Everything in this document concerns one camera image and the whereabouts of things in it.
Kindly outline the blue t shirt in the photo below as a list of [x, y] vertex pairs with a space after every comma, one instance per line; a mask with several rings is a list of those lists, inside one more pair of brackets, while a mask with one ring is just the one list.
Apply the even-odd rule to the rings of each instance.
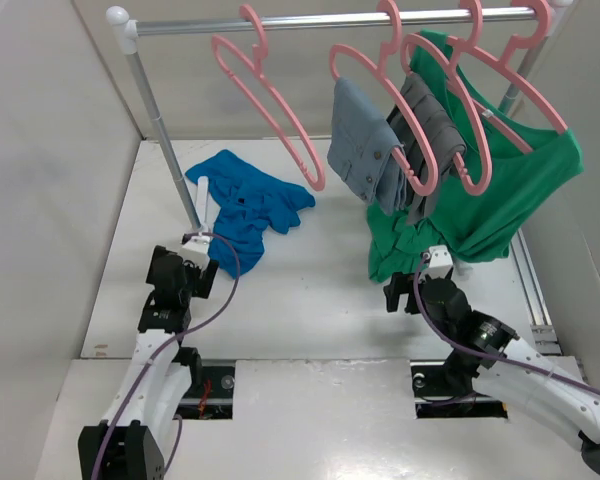
[[197, 183], [208, 179], [208, 191], [220, 207], [210, 257], [231, 277], [252, 270], [265, 253], [264, 232], [285, 235], [301, 224], [299, 212], [316, 205], [304, 187], [281, 181], [222, 150], [185, 173]]

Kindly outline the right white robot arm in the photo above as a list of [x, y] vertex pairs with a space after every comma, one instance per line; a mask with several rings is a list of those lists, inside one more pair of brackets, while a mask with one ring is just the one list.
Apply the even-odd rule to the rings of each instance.
[[512, 407], [553, 431], [600, 476], [600, 391], [539, 353], [504, 322], [472, 308], [449, 276], [392, 275], [383, 292], [395, 312], [420, 314], [449, 346], [444, 360], [411, 362], [417, 411], [435, 418], [477, 399]]

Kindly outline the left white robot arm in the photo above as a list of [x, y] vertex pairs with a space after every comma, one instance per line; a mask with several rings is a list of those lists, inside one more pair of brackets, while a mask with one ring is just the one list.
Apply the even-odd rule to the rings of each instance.
[[84, 479], [162, 479], [165, 438], [181, 400], [202, 387], [196, 348], [182, 344], [192, 299], [208, 298], [218, 269], [207, 236], [191, 237], [177, 251], [154, 248], [148, 294], [134, 351], [121, 386], [103, 418], [78, 438]]

